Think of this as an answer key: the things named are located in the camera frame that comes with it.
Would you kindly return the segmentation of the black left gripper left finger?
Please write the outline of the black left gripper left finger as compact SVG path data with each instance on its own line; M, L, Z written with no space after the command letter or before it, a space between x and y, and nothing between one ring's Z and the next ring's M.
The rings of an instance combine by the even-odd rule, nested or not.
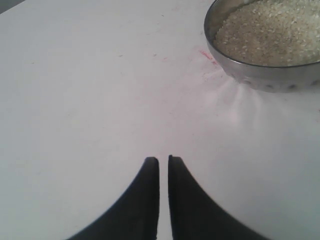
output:
M160 170L147 157L121 197L71 240L155 240L160 211Z

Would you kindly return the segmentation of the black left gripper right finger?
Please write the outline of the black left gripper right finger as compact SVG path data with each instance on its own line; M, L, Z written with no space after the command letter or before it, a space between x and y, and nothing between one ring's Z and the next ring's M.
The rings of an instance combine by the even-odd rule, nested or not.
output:
M168 202L174 240L265 240L201 188L181 157L168 157Z

